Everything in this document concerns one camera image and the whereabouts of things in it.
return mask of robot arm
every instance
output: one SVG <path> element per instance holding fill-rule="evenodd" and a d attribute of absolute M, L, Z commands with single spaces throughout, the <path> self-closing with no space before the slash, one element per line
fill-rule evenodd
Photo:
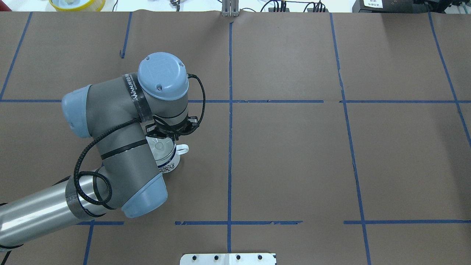
<path fill-rule="evenodd" d="M 134 218 L 163 204 L 167 189 L 139 122 L 151 123 L 148 136 L 192 133 L 201 118 L 188 117 L 189 76 L 177 57 L 158 52 L 137 73 L 65 95 L 66 120 L 79 137 L 95 139 L 89 147 L 96 144 L 104 166 L 79 172 L 77 163 L 68 180 L 1 206 L 0 252 L 113 209 Z"/>

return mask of metal clamp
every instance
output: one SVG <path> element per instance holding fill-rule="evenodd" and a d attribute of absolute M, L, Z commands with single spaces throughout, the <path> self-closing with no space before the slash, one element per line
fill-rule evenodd
<path fill-rule="evenodd" d="M 223 17 L 238 17 L 239 16 L 239 0 L 222 0 Z"/>

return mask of mug handle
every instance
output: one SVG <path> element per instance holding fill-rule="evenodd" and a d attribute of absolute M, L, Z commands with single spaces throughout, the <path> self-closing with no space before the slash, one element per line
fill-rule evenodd
<path fill-rule="evenodd" d="M 190 151 L 190 148 L 186 144 L 177 145 L 177 155 L 181 156 L 188 153 L 188 151 Z"/>

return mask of white label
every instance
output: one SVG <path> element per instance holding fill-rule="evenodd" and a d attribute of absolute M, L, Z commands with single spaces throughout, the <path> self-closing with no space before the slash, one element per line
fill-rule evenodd
<path fill-rule="evenodd" d="M 363 0 L 366 7 L 382 8 L 382 0 Z"/>

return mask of yellow container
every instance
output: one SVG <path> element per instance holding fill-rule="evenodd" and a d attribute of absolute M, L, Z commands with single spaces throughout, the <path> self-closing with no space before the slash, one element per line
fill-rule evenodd
<path fill-rule="evenodd" d="M 101 11 L 106 0 L 74 0 L 67 3 L 65 0 L 49 0 L 57 11 Z"/>

